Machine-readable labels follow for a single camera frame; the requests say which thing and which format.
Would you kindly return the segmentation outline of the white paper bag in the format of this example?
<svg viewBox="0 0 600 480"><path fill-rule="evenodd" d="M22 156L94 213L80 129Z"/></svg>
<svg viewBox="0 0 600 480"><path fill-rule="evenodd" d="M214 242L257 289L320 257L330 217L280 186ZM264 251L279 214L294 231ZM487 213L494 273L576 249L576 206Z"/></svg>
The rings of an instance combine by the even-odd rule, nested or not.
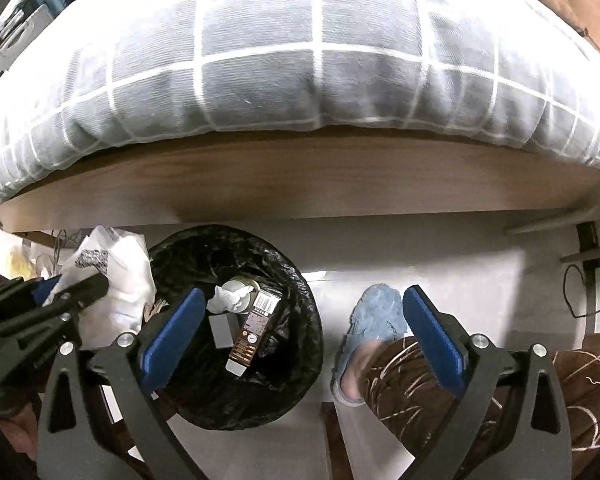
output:
<svg viewBox="0 0 600 480"><path fill-rule="evenodd" d="M95 274L106 276L109 288L79 313L78 329L86 350L105 348L125 332L139 333L144 311L156 299L145 237L96 226L66 260L45 303L51 304L65 289Z"/></svg>

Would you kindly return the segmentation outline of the black lined trash bin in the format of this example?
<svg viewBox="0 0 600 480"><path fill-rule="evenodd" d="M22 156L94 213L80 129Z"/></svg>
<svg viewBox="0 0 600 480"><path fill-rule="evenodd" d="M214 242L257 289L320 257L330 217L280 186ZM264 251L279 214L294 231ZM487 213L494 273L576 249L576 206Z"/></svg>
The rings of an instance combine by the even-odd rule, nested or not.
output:
<svg viewBox="0 0 600 480"><path fill-rule="evenodd" d="M210 300L231 280L251 289L242 313L206 312L161 390L207 430L275 422L308 393L323 366L323 327L310 286L271 243L231 226L195 226L150 248L157 296L177 306L194 289Z"/></svg>

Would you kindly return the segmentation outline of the brown patterned pyjama leg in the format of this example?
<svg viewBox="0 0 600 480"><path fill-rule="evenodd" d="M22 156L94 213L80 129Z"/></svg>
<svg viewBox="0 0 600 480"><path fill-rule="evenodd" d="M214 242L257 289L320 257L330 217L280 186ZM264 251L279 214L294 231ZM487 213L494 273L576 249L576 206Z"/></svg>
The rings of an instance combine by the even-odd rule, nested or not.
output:
<svg viewBox="0 0 600 480"><path fill-rule="evenodd" d="M600 479L600 347L508 352L402 338L363 396L414 456L411 479Z"/></svg>

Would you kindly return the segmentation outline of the blue fuzzy slipper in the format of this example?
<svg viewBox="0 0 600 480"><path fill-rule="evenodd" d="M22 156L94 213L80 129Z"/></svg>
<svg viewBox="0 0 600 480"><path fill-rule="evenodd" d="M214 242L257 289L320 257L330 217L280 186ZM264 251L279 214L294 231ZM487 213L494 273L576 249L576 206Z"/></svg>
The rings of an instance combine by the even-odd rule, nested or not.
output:
<svg viewBox="0 0 600 480"><path fill-rule="evenodd" d="M332 373L332 395L348 408L365 403L362 381L373 359L389 344L410 333L400 292L375 284L362 293L353 308Z"/></svg>

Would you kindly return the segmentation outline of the crumpled white tissue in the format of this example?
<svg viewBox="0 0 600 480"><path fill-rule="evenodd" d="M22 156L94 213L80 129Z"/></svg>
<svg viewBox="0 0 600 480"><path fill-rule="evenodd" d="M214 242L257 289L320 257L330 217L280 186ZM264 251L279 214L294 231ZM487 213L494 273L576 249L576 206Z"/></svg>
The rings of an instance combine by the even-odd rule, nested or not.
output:
<svg viewBox="0 0 600 480"><path fill-rule="evenodd" d="M247 312L251 295L256 288L241 280L229 280L221 286L215 286L214 294L207 302L207 310L212 314Z"/></svg>

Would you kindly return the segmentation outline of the brown cigarette box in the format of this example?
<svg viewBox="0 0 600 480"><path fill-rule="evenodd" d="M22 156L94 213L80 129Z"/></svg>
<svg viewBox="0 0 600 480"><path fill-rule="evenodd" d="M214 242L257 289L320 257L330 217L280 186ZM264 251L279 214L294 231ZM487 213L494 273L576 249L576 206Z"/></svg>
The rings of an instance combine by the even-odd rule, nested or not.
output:
<svg viewBox="0 0 600 480"><path fill-rule="evenodd" d="M261 289L254 297L242 328L239 330L225 369L242 377L257 353L262 339L271 324L282 296L272 290Z"/></svg>

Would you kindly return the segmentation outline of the grey checked bed sheet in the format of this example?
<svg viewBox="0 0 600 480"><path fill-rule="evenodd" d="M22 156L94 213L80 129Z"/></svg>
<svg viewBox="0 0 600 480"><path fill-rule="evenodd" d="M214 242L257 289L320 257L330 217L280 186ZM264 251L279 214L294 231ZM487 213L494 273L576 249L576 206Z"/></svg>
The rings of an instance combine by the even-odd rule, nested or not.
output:
<svg viewBox="0 0 600 480"><path fill-rule="evenodd" d="M600 52L539 0L76 0L0 79L0 205L107 148L334 125L600 169Z"/></svg>

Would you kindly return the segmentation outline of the wooden bed frame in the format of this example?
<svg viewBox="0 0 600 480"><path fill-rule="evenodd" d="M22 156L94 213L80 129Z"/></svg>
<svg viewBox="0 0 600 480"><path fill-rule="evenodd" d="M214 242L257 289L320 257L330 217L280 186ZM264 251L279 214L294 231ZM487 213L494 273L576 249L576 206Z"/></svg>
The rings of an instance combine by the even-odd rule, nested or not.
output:
<svg viewBox="0 0 600 480"><path fill-rule="evenodd" d="M390 129L209 133L97 153L0 205L11 233L600 203L600 169Z"/></svg>

